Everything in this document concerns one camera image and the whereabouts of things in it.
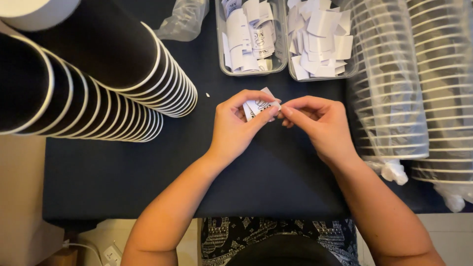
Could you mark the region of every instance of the power cord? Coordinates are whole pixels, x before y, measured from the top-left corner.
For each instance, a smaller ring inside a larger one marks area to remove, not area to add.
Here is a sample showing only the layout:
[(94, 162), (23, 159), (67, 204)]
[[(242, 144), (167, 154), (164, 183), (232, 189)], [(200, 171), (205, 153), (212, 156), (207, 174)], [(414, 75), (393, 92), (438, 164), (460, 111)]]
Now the power cord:
[(100, 255), (98, 254), (98, 252), (97, 252), (94, 248), (89, 247), (89, 246), (87, 246), (87, 245), (77, 244), (77, 243), (64, 243), (64, 244), (62, 245), (63, 248), (68, 248), (69, 246), (79, 246), (79, 247), (84, 247), (84, 248), (88, 248), (88, 249), (92, 250), (92, 251), (95, 253), (95, 256), (97, 256), (97, 259), (98, 259), (100, 265), (101, 265), (101, 266), (104, 266), (104, 265), (102, 264), (102, 259), (100, 258)]

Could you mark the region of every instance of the hand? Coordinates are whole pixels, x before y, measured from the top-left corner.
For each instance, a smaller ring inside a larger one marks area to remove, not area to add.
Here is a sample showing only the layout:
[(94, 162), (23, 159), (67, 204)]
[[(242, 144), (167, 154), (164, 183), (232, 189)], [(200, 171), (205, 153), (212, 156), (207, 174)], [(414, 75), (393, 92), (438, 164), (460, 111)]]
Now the hand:
[(283, 126), (294, 124), (309, 135), (312, 145), (322, 161), (338, 166), (358, 159), (341, 102), (305, 96), (282, 105), (278, 118), (284, 118)]
[(273, 102), (277, 99), (259, 90), (242, 90), (227, 101), (217, 105), (212, 144), (208, 154), (230, 164), (248, 147), (256, 133), (268, 122), (274, 121), (278, 108), (272, 106), (247, 122), (243, 103), (248, 100)]

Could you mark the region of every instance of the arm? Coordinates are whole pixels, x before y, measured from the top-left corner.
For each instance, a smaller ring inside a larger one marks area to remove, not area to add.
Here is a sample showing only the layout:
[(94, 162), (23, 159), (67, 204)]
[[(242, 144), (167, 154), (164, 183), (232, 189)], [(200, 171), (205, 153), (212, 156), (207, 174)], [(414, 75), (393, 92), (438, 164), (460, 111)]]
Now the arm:
[(242, 104), (258, 99), (275, 101), (264, 92), (244, 90), (217, 106), (209, 150), (141, 213), (126, 243), (123, 266), (177, 265), (175, 249), (213, 180), (245, 151), (254, 135), (278, 112), (274, 106), (245, 123)]
[(283, 105), (283, 125), (303, 129), (331, 168), (374, 260), (382, 266), (445, 265), (417, 216), (356, 154), (342, 103), (306, 96)]

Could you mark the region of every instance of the person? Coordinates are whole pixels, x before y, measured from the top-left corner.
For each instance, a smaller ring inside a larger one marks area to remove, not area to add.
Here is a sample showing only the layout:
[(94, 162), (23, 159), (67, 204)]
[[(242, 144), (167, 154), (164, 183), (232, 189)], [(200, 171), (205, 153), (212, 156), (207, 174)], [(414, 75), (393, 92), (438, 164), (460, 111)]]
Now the person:
[[(276, 99), (243, 90), (217, 106), (210, 148), (140, 215), (122, 266), (176, 266), (176, 247), (210, 185), (275, 116), (283, 119), (283, 126), (297, 125), (308, 134), (332, 170), (376, 265), (445, 265), (417, 216), (357, 155), (342, 103), (305, 96), (286, 102), (279, 113), (272, 106), (247, 122), (241, 106), (248, 100)], [(218, 217), (205, 219), (203, 225), (203, 265), (359, 265), (351, 219)]]

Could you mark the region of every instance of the person's left hand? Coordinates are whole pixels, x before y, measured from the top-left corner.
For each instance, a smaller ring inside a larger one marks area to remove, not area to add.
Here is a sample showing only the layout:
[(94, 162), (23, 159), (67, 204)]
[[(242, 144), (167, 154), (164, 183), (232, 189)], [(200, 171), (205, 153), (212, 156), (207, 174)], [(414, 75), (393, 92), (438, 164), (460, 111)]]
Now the person's left hand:
[(272, 106), (247, 122), (242, 105), (248, 100), (273, 102), (277, 99), (259, 90), (245, 89), (217, 105), (212, 144), (207, 153), (227, 164), (240, 156), (256, 133), (278, 113), (278, 107)]

